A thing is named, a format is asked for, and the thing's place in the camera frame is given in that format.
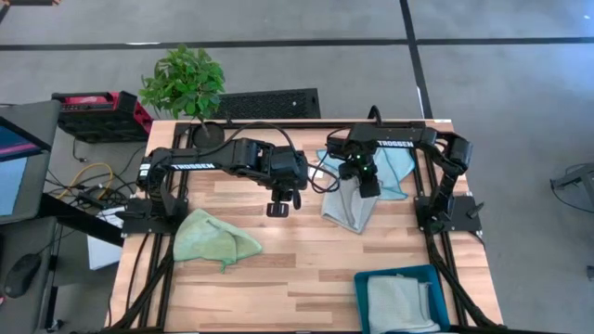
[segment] black mouse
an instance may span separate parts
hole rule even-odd
[[[27,292],[35,273],[41,265],[39,254],[25,254],[13,266],[6,275],[4,293],[10,298],[18,298]]]

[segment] light blue cloth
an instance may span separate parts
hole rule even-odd
[[[27,165],[27,158],[0,162],[0,183],[2,183],[0,215],[12,214],[19,194],[20,181],[25,173],[25,165]]]
[[[322,159],[326,154],[325,149],[317,151],[317,158]],[[402,192],[400,180],[404,179],[413,169],[415,162],[405,148],[378,148],[373,156],[378,166],[378,181],[381,184],[380,199],[406,199],[408,194]],[[338,166],[344,161],[326,157],[324,165],[338,172]]]

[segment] blue tray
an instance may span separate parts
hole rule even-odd
[[[431,283],[429,286],[429,313],[431,319],[439,325],[441,331],[449,330],[449,318],[447,317],[446,301],[440,289],[439,279],[435,268],[430,264],[418,265],[406,268],[375,270],[361,272],[355,275],[356,305],[359,310],[359,320],[363,334],[369,334],[369,302],[368,302],[368,280],[371,276],[396,276],[416,278],[420,283]]]

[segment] towel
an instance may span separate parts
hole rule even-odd
[[[372,276],[368,280],[369,329],[426,333],[439,331],[429,314],[429,284],[403,276]]]
[[[317,158],[326,155],[325,149],[317,151]],[[400,180],[404,179],[415,168],[415,162],[405,148],[378,148],[373,156],[378,166],[378,181],[381,182],[380,199],[406,199],[408,194],[400,189]],[[338,172],[338,166],[344,161],[326,157],[324,165],[331,172]]]
[[[361,198],[359,180],[356,177],[341,180],[341,187],[337,191],[324,195],[322,218],[361,234],[368,224],[377,201],[377,196]]]
[[[191,213],[175,234],[174,260],[202,258],[227,265],[262,251],[262,246],[237,227],[218,220],[202,209]]]

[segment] wooden tabletop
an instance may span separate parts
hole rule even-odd
[[[439,131],[453,131],[450,121],[427,121],[427,125]],[[157,147],[169,148],[174,126],[174,121],[153,123],[147,152]],[[328,132],[287,130],[295,147],[302,149],[309,161],[317,161],[316,149],[324,147]],[[286,145],[286,139],[276,130],[245,130],[238,137],[242,136]],[[425,189],[429,190],[421,151],[419,155]],[[440,178],[439,167],[436,172]],[[241,228],[257,239],[264,250],[228,266],[224,274],[219,272],[219,262],[176,263],[166,331],[360,330],[355,273],[429,262],[423,235],[417,229],[412,174],[401,182],[408,199],[380,200],[362,235],[322,219],[323,195],[316,194],[311,187],[302,192],[302,208],[296,211],[291,207],[289,217],[283,219],[265,216],[270,191],[253,181],[209,171],[190,173],[187,185],[191,210],[202,208]],[[455,191],[469,191],[465,176],[459,178]],[[467,232],[452,232],[450,237],[460,283],[488,317],[501,323],[483,246]],[[114,322],[123,314],[142,238],[131,236],[124,243],[111,297]],[[135,277],[133,298],[146,281],[151,243],[149,237]],[[157,287],[153,296],[159,297],[160,289]],[[451,289],[445,281],[444,291],[450,321],[455,324]],[[152,299],[148,318],[152,326],[156,323],[158,299]]]

